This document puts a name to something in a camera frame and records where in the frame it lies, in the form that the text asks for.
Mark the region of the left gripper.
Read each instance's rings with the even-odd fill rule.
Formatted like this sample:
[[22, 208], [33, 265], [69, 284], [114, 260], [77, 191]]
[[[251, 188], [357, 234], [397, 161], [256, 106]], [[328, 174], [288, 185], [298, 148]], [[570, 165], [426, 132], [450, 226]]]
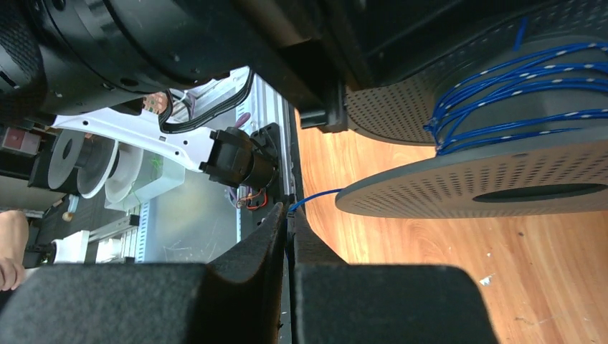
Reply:
[[396, 70], [428, 24], [426, 1], [232, 1], [270, 52], [255, 70], [304, 128], [409, 133], [420, 121]]

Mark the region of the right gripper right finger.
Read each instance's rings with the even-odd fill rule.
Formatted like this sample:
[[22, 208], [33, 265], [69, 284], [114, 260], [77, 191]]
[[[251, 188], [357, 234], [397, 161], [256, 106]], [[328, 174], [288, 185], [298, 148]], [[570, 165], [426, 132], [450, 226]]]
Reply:
[[288, 214], [296, 343], [496, 343], [479, 287], [445, 264], [349, 264]]

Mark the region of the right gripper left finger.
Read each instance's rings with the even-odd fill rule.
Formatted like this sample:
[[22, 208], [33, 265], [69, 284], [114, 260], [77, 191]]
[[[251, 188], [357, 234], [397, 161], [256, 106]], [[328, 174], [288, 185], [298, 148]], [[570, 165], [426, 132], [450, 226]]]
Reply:
[[3, 343], [276, 343], [284, 204], [208, 264], [53, 264], [1, 311]]

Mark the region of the grey filament spool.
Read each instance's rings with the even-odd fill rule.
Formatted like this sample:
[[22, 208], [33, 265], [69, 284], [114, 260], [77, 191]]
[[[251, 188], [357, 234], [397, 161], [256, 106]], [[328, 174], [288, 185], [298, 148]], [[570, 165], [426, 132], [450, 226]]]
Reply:
[[475, 218], [607, 208], [607, 3], [468, 1], [478, 27], [410, 59], [420, 124], [361, 133], [435, 155], [336, 196], [352, 214]]

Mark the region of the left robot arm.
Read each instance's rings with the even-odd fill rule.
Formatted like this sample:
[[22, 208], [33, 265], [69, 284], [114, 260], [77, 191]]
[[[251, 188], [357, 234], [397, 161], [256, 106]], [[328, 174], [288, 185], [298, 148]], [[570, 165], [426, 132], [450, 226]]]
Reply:
[[1, 122], [118, 110], [249, 67], [304, 128], [346, 129], [344, 90], [387, 81], [382, 60], [456, 14], [459, 1], [3, 1]]

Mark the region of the person's hand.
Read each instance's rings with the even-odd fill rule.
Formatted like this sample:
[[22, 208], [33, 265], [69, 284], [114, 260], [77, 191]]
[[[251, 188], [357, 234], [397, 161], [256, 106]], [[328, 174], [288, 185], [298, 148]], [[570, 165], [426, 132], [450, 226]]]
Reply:
[[15, 290], [27, 278], [23, 265], [29, 224], [22, 211], [1, 213], [1, 291]]

